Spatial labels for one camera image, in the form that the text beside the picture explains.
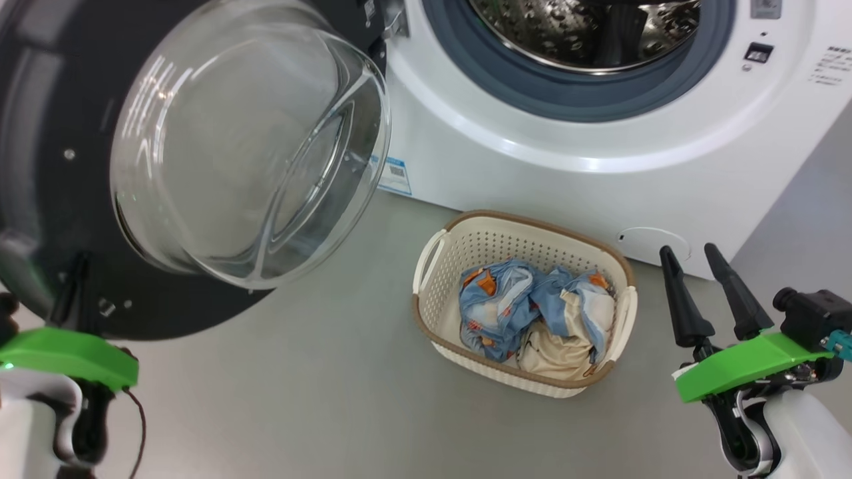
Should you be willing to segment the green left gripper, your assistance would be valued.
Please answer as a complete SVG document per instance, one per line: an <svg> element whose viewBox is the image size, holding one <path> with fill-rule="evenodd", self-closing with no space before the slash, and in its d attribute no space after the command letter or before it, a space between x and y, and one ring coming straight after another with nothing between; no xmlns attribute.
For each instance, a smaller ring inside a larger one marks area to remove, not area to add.
<svg viewBox="0 0 852 479"><path fill-rule="evenodd" d="M51 326L2 345L2 465L97 466L116 394L137 385L139 361L95 335L89 254L77 254L51 309Z"/></svg>

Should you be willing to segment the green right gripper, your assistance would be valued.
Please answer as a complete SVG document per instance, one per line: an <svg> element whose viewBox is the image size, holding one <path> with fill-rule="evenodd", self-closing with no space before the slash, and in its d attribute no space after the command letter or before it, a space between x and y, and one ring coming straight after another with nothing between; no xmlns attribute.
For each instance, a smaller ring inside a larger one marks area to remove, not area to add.
<svg viewBox="0 0 852 479"><path fill-rule="evenodd" d="M676 390L682 402L699 402L712 414L730 466L779 466L782 452L769 425L769 401L836 379L843 369L842 331L821 340L815 352L782 333L761 334L775 322L714 243L705 244L705 255L730 306L734 335L746 341L727 349L709 342L715 328L694 303L675 252L663 246L660 263L676 345L697 347L694 361L672 374Z"/></svg>

